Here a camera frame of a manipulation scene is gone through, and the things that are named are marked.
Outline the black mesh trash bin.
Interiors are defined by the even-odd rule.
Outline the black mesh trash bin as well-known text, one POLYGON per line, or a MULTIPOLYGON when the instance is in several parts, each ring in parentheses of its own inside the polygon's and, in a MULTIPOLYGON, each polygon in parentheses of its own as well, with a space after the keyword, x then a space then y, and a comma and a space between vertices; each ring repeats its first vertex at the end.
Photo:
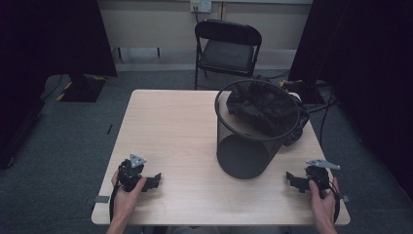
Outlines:
POLYGON ((226 100, 232 82, 218 92, 214 101, 217 117, 216 157, 221 169, 238 179, 253 179, 265 172, 284 136, 265 138, 238 117, 229 114, 226 100))

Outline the dark curtain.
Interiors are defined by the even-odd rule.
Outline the dark curtain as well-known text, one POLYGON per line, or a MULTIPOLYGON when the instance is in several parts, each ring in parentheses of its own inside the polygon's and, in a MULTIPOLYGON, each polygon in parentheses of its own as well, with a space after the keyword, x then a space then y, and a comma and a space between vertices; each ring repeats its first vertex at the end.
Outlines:
POLYGON ((413 200, 413 0, 313 0, 289 79, 332 85, 413 200))
POLYGON ((49 77, 117 75, 97 0, 0 0, 0 169, 40 113, 49 77))

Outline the white wall socket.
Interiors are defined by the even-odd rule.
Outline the white wall socket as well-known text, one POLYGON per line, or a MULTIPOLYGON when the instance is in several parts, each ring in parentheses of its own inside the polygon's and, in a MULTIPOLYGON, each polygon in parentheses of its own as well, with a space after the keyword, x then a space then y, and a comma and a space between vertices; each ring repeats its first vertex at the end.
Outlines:
POLYGON ((190 0, 190 11, 192 13, 210 13, 211 10, 211 0, 190 0))

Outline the person's right hand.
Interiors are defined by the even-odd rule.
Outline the person's right hand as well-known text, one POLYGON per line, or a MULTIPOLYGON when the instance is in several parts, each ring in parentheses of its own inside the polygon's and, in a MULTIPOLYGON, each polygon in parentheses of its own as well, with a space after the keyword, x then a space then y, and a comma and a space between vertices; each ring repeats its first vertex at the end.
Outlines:
POLYGON ((324 195, 319 195, 319 188, 313 180, 309 181, 311 191, 311 206, 317 228, 332 228, 334 226, 335 194, 332 190, 324 195))

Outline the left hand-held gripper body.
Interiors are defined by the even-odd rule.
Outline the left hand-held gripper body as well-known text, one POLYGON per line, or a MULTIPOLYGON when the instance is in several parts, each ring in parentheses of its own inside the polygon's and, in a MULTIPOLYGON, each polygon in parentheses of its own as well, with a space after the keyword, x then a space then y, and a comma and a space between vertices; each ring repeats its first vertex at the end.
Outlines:
POLYGON ((118 182, 127 192, 134 190, 137 182, 141 179, 146 160, 131 154, 129 159, 125 159, 118 168, 118 182))

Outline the person's left hand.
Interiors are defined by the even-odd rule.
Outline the person's left hand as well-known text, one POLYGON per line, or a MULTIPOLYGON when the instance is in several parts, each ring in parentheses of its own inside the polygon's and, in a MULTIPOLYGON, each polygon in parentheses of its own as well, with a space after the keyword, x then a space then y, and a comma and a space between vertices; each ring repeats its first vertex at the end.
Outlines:
POLYGON ((112 221, 117 223, 127 223, 132 213, 135 210, 138 196, 145 185, 146 178, 141 178, 136 184, 135 188, 127 192, 122 186, 117 189, 112 221))

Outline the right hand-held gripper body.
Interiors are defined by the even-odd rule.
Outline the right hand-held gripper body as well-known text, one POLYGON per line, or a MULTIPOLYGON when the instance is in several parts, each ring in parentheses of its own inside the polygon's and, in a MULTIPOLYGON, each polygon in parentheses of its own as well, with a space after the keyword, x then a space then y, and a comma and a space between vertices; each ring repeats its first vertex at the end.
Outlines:
POLYGON ((324 198, 325 190, 331 191, 335 197, 340 197, 337 187, 330 180, 328 169, 340 170, 339 165, 335 165, 325 159, 315 159, 307 161, 308 167, 305 169, 308 180, 312 180, 319 189, 319 196, 324 198))

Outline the black stand base yellow tape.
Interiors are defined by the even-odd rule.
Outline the black stand base yellow tape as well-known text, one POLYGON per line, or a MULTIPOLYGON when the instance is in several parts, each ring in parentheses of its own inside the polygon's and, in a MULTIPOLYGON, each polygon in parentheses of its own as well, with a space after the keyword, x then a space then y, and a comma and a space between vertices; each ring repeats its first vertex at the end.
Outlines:
POLYGON ((297 94, 304 104, 324 104, 324 99, 316 84, 307 84, 302 80, 282 80, 280 84, 289 93, 297 94))
POLYGON ((56 98, 63 102, 96 102, 107 79, 104 77, 88 77, 83 73, 70 74, 70 81, 56 98))

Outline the black folding chair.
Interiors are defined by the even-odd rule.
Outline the black folding chair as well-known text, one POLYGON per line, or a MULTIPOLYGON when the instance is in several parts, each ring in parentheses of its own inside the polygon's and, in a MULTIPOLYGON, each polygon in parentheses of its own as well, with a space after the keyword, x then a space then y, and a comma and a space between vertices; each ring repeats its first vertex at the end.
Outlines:
POLYGON ((199 70, 251 77, 262 44, 261 33, 251 25, 205 19, 195 26, 196 61, 194 89, 199 70))

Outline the black plastic trash bag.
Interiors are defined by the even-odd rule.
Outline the black plastic trash bag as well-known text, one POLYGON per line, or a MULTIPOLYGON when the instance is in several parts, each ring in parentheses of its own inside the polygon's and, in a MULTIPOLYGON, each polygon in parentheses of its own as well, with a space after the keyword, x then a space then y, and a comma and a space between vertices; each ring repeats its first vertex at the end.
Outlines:
POLYGON ((249 124, 265 138, 284 137, 290 146, 303 135, 309 113, 302 101, 265 81, 242 80, 230 85, 226 106, 230 115, 249 124))

